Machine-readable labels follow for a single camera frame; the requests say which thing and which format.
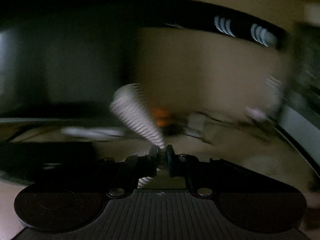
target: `ribbed gray panel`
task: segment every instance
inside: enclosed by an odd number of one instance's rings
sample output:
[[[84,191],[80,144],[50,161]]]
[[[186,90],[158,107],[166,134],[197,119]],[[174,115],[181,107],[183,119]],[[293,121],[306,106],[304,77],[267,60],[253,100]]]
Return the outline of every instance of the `ribbed gray panel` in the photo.
[[[15,240],[306,240],[297,229],[280,234],[246,231],[228,222],[210,200],[187,190],[137,189],[111,200],[94,222],[69,233],[25,229]]]

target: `beige wall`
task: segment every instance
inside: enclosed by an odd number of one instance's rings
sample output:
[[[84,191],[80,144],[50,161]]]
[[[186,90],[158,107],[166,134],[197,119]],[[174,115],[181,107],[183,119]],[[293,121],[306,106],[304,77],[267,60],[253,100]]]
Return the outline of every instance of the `beige wall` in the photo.
[[[303,18],[298,0],[199,0],[243,11],[288,31]],[[207,107],[242,118],[268,104],[266,77],[284,80],[283,55],[249,41],[186,29],[143,28],[139,80],[151,106],[179,112]]]

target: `black monitor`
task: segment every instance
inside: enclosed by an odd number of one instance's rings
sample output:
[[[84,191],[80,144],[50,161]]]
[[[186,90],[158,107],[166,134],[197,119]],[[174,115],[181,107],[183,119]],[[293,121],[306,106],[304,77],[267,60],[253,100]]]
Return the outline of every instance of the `black monitor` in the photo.
[[[0,5],[0,123],[120,125],[109,105],[133,82],[130,0]]]

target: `ribbed surface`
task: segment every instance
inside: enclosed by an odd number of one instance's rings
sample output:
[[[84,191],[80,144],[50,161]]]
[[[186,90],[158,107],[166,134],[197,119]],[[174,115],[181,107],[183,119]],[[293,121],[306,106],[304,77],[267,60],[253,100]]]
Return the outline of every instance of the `ribbed surface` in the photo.
[[[165,149],[164,136],[153,121],[146,107],[143,93],[137,84],[119,88],[110,105],[111,111],[132,131],[148,139],[160,149]],[[160,165],[164,164],[165,152],[160,153]],[[152,178],[139,179],[139,188],[145,186]]]
[[[24,230],[15,240],[306,240],[297,229],[259,234],[228,222],[210,200],[187,190],[135,190],[112,200],[91,224],[69,233],[43,234]]]

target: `metal screw head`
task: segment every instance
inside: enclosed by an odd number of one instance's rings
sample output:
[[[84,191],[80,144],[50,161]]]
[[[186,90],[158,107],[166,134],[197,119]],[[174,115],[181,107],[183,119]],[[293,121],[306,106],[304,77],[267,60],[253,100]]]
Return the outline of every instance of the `metal screw head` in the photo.
[[[124,193],[124,189],[122,188],[112,188],[109,190],[109,194],[114,197],[119,197]]]
[[[200,189],[197,190],[197,193],[200,195],[200,196],[209,196],[212,194],[212,190],[207,188],[207,187],[202,187]]]

